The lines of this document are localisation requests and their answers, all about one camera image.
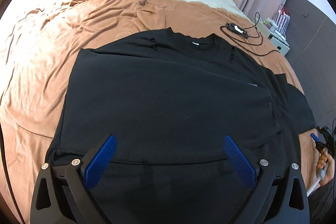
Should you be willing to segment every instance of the peach blanket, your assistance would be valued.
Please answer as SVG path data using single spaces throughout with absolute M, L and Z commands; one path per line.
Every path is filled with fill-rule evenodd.
M 178 0 L 64 0 L 18 19 L 11 35 L 0 44 L 0 122 L 11 183 L 26 223 L 35 180 L 54 136 L 79 49 L 168 27 L 196 38 L 215 33 L 234 44 L 220 30 L 226 22 L 252 25 L 223 9 Z M 259 54 L 274 49 L 266 37 L 261 46 L 245 47 Z M 280 53 L 250 55 L 274 73 L 286 73 L 288 82 L 302 91 Z M 0 172 L 0 192 L 16 214 Z

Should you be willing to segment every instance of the folded black fabric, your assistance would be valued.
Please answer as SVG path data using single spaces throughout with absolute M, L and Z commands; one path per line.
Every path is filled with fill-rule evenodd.
M 298 134 L 314 124 L 285 75 L 222 38 L 152 30 L 80 50 L 46 160 L 68 164 L 114 134 L 116 153 L 91 190 L 112 223 L 228 223 L 249 191 L 224 137 L 270 164 L 300 165 Z

